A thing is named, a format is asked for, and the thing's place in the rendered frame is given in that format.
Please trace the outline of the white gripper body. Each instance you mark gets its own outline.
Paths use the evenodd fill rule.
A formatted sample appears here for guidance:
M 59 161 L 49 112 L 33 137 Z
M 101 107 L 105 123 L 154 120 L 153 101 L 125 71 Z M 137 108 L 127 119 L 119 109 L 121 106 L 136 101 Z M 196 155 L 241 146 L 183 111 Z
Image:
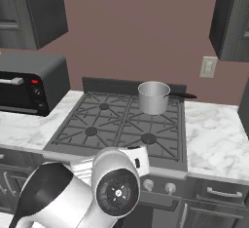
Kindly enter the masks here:
M 71 171 L 87 185 L 91 185 L 92 168 L 92 157 L 81 161 L 72 162 L 70 164 Z

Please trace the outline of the grey gas stove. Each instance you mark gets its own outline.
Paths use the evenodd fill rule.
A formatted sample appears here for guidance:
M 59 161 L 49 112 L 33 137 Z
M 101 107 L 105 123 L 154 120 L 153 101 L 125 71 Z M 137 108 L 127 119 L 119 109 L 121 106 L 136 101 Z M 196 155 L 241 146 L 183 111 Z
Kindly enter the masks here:
M 121 228 L 179 228 L 187 177 L 184 99 L 171 95 L 167 110 L 159 116 L 142 113 L 137 81 L 83 79 L 84 94 L 45 146 L 47 151 L 92 156 L 106 147 L 147 148 L 151 172 L 141 178 L 136 209 L 120 222 Z M 172 84 L 183 93 L 185 85 Z M 151 179 L 151 192 L 143 186 Z M 174 183 L 169 196 L 165 184 Z

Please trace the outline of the white stove knob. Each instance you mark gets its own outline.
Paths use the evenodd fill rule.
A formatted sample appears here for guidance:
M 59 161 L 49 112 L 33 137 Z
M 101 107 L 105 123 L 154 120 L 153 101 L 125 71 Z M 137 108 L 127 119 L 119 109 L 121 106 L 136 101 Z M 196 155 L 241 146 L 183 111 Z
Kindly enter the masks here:
M 176 185 L 174 183 L 165 184 L 165 192 L 171 196 L 176 191 Z
M 143 181 L 143 186 L 147 191 L 151 192 L 154 187 L 154 182 L 151 179 L 145 179 Z

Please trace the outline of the dark grey drawer front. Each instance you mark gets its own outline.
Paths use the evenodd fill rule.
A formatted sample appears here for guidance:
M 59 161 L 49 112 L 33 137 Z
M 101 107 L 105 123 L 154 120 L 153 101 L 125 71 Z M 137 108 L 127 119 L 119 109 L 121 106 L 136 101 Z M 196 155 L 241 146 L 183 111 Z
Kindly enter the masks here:
M 41 154 L 0 148 L 0 165 L 35 169 L 45 162 Z
M 212 187 L 216 191 L 225 193 L 241 192 L 242 198 L 226 198 L 207 193 L 207 187 Z M 199 201 L 210 202 L 214 204 L 233 205 L 242 208 L 247 207 L 247 200 L 249 199 L 249 186 L 237 183 L 230 183 L 224 181 L 200 179 L 196 187 L 196 199 Z

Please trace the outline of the dark grey cupboard door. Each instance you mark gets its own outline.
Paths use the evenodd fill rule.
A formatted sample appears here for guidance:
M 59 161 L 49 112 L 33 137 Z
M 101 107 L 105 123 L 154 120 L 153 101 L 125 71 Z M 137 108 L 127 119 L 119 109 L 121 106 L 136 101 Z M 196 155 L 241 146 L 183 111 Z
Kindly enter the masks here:
M 183 228 L 249 228 L 249 209 L 208 204 L 188 203 Z
M 0 211 L 14 213 L 25 180 L 32 168 L 4 166 L 0 164 Z

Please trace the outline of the black toaster oven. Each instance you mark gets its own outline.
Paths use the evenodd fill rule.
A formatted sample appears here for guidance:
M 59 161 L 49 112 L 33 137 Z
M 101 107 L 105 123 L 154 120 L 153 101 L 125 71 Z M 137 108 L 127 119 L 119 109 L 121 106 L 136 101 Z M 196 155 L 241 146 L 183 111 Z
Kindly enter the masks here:
M 0 84 L 0 111 L 46 117 L 70 90 L 67 63 L 62 55 L 0 55 L 0 79 L 16 77 L 22 78 L 23 84 Z

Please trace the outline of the dark grey wall cupboard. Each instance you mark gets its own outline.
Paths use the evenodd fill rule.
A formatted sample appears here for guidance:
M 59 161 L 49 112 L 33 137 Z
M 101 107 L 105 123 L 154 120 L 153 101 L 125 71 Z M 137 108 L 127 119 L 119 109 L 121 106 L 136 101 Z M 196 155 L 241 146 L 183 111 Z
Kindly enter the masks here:
M 64 0 L 0 0 L 0 48 L 39 50 L 67 32 Z
M 249 62 L 249 0 L 216 0 L 209 39 L 219 60 Z

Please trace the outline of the beige wall socket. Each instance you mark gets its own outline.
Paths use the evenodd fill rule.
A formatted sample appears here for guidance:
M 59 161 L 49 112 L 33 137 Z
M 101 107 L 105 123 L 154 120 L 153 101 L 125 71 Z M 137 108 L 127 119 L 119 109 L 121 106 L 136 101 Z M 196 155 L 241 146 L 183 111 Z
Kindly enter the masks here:
M 203 57 L 199 77 L 213 78 L 217 62 L 218 62 L 217 57 Z

